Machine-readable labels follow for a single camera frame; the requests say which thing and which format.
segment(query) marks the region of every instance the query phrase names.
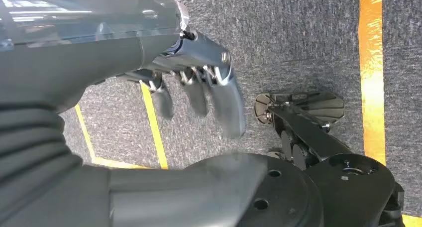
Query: robotic hand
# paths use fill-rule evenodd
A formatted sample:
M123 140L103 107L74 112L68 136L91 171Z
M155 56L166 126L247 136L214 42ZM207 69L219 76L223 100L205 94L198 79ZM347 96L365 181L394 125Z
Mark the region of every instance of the robotic hand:
M172 118L162 79L171 74L197 115L208 113L208 90L224 134L245 132L229 51L188 27L186 8L175 0L2 1L0 56L8 77L2 88L14 89L19 80L21 92L42 94L62 112L87 86L117 76L146 84L161 115Z

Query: metal screw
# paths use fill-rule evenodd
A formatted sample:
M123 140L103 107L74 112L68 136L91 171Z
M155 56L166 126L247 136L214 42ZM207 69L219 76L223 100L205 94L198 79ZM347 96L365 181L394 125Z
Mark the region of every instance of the metal screw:
M228 52L222 52L221 60L223 63L228 64L230 62L230 54Z
M265 118L266 118L267 120L270 120L270 119L271 119L271 117L272 117L271 113L270 113L269 111L267 111L267 113L266 113L266 115L265 115Z

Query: orange tape line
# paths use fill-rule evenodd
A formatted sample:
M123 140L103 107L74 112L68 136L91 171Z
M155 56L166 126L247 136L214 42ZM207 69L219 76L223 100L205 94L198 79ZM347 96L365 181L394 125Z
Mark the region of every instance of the orange tape line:
M365 155L385 165L382 0L360 0L359 57Z

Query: screw hole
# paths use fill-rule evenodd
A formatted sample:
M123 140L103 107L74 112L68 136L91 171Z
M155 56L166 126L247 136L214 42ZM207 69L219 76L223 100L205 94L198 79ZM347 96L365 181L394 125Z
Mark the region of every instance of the screw hole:
M279 170L271 170L268 172L268 175L271 177L279 177L281 176L281 172Z
M253 206L257 210L265 210L266 208L268 208L268 201L265 199L256 199L253 203Z

